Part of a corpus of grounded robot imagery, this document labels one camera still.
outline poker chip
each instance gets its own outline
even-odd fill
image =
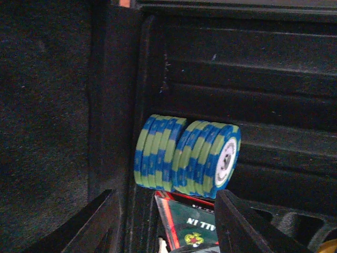
[[[134,178],[135,182],[139,185],[143,185],[142,178],[141,178],[141,167],[142,167],[142,160],[143,160],[143,149],[145,146],[145,141],[148,135],[148,131],[151,128],[153,122],[159,115],[153,114],[151,115],[148,120],[145,122],[143,129],[139,135],[136,151],[135,151],[135,158],[134,158]]]
[[[167,125],[165,126],[165,129],[163,131],[162,137],[160,139],[158,155],[157,155],[156,173],[155,173],[156,188],[158,190],[164,190],[163,164],[164,164],[165,150],[166,150],[167,142],[169,141],[172,129],[176,122],[177,122],[176,118],[171,118],[170,120],[168,120]]]
[[[241,131],[236,125],[225,125],[217,135],[207,158],[203,191],[205,196],[215,198],[224,189],[235,168],[241,145]]]
[[[185,188],[181,186],[182,178],[181,178],[181,172],[179,171],[180,158],[182,156],[183,149],[192,131],[202,122],[203,121],[199,121],[199,120],[194,121],[186,128],[183,135],[179,139],[178,145],[174,152],[174,158],[173,158],[173,164],[172,164],[172,182],[173,182],[173,187],[182,193],[186,193],[186,190]]]
[[[145,141],[145,147],[143,151],[143,159],[142,159],[142,167],[141,167],[141,178],[143,182],[144,187],[150,187],[150,183],[148,182],[148,168],[149,168],[149,161],[150,161],[150,153],[151,153],[151,147],[153,144],[153,140],[155,137],[155,134],[157,132],[157,128],[159,125],[160,121],[155,120],[148,131],[148,135],[146,137]]]
[[[180,157],[180,161],[179,161],[179,169],[178,169],[178,175],[179,175],[179,187],[185,187],[186,188],[186,194],[189,194],[190,192],[192,192],[191,189],[191,184],[193,181],[193,176],[191,176],[191,172],[190,172],[190,180],[188,180],[187,177],[187,167],[189,166],[189,161],[190,161],[190,157],[192,154],[192,150],[194,148],[194,145],[199,137],[199,135],[202,133],[203,129],[209,125],[209,122],[202,122],[201,124],[197,125],[192,133],[190,134],[189,138],[186,141],[186,144],[183,148],[183,153]]]
[[[153,143],[151,146],[150,158],[148,160],[148,184],[150,188],[156,188],[156,181],[155,181],[155,173],[156,173],[156,163],[157,163],[157,155],[159,150],[160,140],[162,138],[163,132],[168,121],[171,117],[168,116],[159,116],[155,123],[157,124],[157,130],[153,139]]]
[[[214,124],[208,123],[207,126],[201,131],[200,135],[197,138],[197,141],[193,147],[191,157],[189,160],[189,164],[187,166],[187,186],[190,189],[190,195],[195,195],[195,167],[197,164],[197,160],[202,148],[202,145],[204,144],[207,136],[210,134],[212,129],[214,128]]]
[[[138,138],[135,182],[143,187],[215,198],[234,171],[241,145],[238,126],[151,115]]]
[[[212,144],[215,141],[216,136],[218,135],[221,128],[223,127],[223,124],[219,124],[219,123],[212,123],[212,124],[214,124],[214,128],[212,129],[210,134],[207,136],[204,144],[202,145],[202,148],[201,148],[201,151],[198,157],[198,161],[195,167],[194,186],[195,186],[196,193],[201,196],[204,196],[203,182],[204,182],[204,170],[205,170],[207,157],[212,147]]]
[[[187,120],[186,119],[178,119],[177,122],[174,124],[170,137],[168,139],[166,149],[165,149],[165,156],[164,156],[164,164],[163,164],[163,187],[165,191],[172,191],[172,183],[174,179],[172,178],[172,168],[174,165],[174,156],[177,147],[178,141],[182,139],[180,136],[185,129]]]

